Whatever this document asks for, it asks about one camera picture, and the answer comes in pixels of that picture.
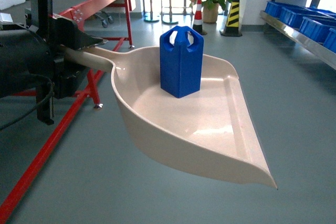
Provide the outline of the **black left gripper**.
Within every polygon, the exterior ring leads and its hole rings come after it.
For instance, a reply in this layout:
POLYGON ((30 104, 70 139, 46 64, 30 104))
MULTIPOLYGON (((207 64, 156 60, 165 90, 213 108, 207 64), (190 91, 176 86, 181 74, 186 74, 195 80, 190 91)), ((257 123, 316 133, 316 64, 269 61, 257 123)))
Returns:
POLYGON ((37 118, 52 125, 51 93, 54 92, 56 99, 73 96, 89 71, 86 66, 62 58, 58 45, 80 50, 104 45, 107 40, 86 34, 72 19, 53 16, 53 0, 30 0, 30 13, 32 28, 49 46, 48 55, 53 60, 47 63, 52 70, 51 77, 46 84, 36 88, 36 101, 39 104, 37 118))

